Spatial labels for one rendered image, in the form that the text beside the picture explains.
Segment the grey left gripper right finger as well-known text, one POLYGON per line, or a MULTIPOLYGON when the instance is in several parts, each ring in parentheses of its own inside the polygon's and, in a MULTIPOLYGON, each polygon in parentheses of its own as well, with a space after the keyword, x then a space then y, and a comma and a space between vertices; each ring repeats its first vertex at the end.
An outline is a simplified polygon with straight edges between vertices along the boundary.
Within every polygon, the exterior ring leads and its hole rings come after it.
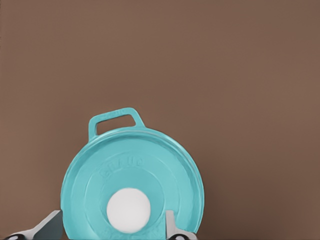
POLYGON ((198 240, 195 233, 180 229, 176 226, 173 210, 165 211, 165 233, 166 240, 198 240))

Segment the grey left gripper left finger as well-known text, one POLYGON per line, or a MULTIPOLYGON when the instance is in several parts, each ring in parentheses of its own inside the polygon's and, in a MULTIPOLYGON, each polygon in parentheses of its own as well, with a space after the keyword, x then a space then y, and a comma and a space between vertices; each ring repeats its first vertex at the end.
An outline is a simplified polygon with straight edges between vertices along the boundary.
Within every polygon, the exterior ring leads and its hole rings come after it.
POLYGON ((54 210, 35 227, 12 233, 3 240, 61 240, 63 211, 54 210))

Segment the teal pot lid white knob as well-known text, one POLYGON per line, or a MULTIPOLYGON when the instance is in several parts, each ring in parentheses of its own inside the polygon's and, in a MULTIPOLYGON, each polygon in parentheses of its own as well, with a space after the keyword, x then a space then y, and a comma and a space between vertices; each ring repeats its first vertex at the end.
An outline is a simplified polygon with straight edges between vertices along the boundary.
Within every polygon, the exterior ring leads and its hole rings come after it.
POLYGON ((70 163, 60 206, 71 240, 164 240, 165 212, 178 228, 196 233, 205 193, 191 155, 174 139, 152 129, 122 128, 93 137, 70 163), (107 204, 117 191, 133 188, 149 199, 147 224, 136 233, 111 226, 107 204))

